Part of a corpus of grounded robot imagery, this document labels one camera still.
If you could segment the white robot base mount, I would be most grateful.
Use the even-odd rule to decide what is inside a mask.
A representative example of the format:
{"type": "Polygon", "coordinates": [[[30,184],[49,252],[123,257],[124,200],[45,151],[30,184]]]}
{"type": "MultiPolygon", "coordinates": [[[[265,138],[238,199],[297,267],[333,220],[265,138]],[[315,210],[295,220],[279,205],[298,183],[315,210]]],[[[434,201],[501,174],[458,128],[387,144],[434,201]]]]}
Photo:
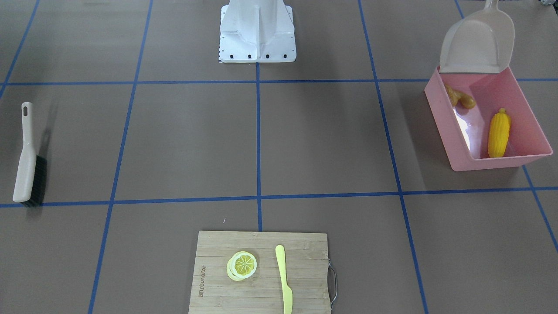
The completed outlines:
{"type": "Polygon", "coordinates": [[[220,62],[296,60],[293,8],[283,0],[231,0],[220,17],[220,62]]]}

